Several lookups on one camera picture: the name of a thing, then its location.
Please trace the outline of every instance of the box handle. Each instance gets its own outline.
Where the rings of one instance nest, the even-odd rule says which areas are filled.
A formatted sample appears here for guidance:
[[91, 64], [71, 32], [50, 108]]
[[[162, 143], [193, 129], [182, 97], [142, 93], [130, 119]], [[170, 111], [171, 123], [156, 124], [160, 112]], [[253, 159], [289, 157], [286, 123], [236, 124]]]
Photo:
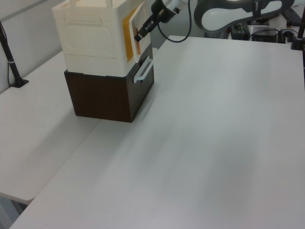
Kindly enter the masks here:
[[[72, 10], [75, 10], [77, 7], [76, 1], [77, 0], [70, 0], [70, 5]], [[106, 5], [107, 8], [112, 8], [112, 0], [106, 0]]]
[[134, 76], [133, 82], [136, 83], [138, 80], [145, 79], [152, 66], [153, 66], [153, 60], [147, 57], [144, 63], [142, 64], [142, 66], [139, 68], [136, 75]]

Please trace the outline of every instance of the white handle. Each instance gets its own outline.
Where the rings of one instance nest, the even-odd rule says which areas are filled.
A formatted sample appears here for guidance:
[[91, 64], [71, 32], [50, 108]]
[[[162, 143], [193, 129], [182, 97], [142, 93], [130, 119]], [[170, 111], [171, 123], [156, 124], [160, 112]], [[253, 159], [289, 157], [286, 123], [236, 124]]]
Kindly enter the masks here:
[[150, 69], [152, 68], [152, 66], [153, 66], [153, 60], [149, 59], [149, 57], [147, 57], [146, 60], [144, 61], [144, 63], [142, 64], [142, 66], [139, 68], [136, 75], [134, 76], [133, 82], [135, 83], [138, 80], [145, 79], [145, 77], [147, 76], [147, 74], [150, 71]]

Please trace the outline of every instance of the black pole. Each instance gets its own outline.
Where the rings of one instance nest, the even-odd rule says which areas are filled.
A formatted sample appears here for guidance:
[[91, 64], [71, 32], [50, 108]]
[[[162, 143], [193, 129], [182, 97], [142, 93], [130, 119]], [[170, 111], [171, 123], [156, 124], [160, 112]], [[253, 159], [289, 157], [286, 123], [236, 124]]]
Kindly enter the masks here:
[[305, 7], [304, 7], [304, 10], [303, 10], [303, 15], [302, 15], [302, 19], [301, 19], [301, 25], [300, 25], [300, 28], [299, 28], [299, 33], [297, 34], [297, 38], [298, 39], [302, 39], [303, 38], [304, 29], [305, 29]]
[[14, 58], [13, 58], [10, 48], [9, 48], [7, 37], [5, 35], [3, 26], [1, 24], [1, 21], [0, 21], [0, 42], [3, 47], [4, 53], [6, 55], [6, 58], [8, 59], [8, 63], [10, 65], [11, 71], [13, 72], [13, 75], [15, 78], [15, 83], [13, 83], [11, 86], [20, 88], [23, 85], [27, 84], [29, 81], [22, 79], [18, 72], [17, 66], [15, 64]]
[[305, 7], [304, 7], [304, 10], [303, 10], [303, 15], [302, 15], [301, 23], [300, 23], [299, 32], [297, 34], [297, 37], [293, 37], [293, 41], [292, 41], [292, 44], [291, 44], [291, 49], [292, 50], [302, 50], [303, 51], [304, 30], [305, 30]]

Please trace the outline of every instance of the wooden box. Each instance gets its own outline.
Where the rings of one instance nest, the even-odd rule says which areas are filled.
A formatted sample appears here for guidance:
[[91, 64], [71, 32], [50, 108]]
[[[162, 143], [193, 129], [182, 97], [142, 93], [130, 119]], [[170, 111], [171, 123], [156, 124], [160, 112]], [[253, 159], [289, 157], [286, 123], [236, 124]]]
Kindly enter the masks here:
[[153, 58], [151, 45], [125, 77], [96, 76], [65, 71], [77, 116], [132, 122], [154, 83], [153, 68], [144, 80], [133, 78], [146, 58]]

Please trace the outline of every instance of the table surface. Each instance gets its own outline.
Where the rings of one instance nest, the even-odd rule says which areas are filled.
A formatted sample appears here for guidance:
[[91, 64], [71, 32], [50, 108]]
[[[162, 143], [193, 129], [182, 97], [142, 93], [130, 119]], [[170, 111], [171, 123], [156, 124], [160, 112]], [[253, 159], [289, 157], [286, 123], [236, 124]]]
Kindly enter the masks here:
[[97, 125], [76, 117], [62, 53], [0, 95], [0, 196], [31, 200]]
[[134, 122], [101, 120], [11, 228], [303, 229], [302, 53], [189, 38], [154, 72]]

